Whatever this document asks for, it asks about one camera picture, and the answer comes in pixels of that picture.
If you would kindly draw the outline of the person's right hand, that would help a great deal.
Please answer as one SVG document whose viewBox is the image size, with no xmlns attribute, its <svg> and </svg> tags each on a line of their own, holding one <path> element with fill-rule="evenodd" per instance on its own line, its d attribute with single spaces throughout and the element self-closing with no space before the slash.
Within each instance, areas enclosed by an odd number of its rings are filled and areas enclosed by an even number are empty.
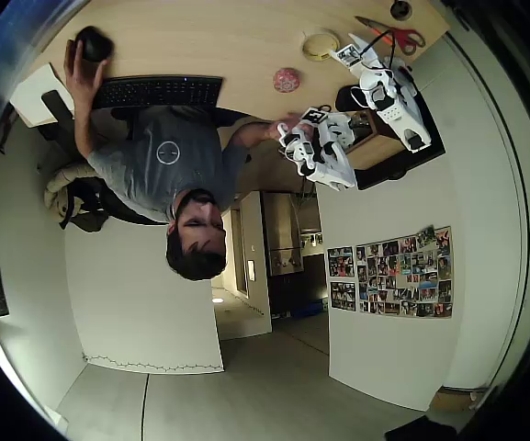
<svg viewBox="0 0 530 441">
<path fill-rule="evenodd" d="M 265 138 L 287 146 L 293 141 L 308 141 L 307 128 L 308 125 L 304 124 L 304 119 L 300 114 L 289 113 L 268 125 Z"/>
</svg>

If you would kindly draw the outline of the person's left hand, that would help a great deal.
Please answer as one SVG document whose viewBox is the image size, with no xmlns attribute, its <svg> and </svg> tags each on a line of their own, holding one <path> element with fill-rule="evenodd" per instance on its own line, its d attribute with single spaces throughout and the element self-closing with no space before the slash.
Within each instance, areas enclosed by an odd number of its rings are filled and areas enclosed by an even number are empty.
<svg viewBox="0 0 530 441">
<path fill-rule="evenodd" d="M 84 58 L 81 40 L 68 40 L 63 63 L 65 85 L 75 101 L 91 101 L 102 85 L 109 59 L 89 62 Z"/>
</svg>

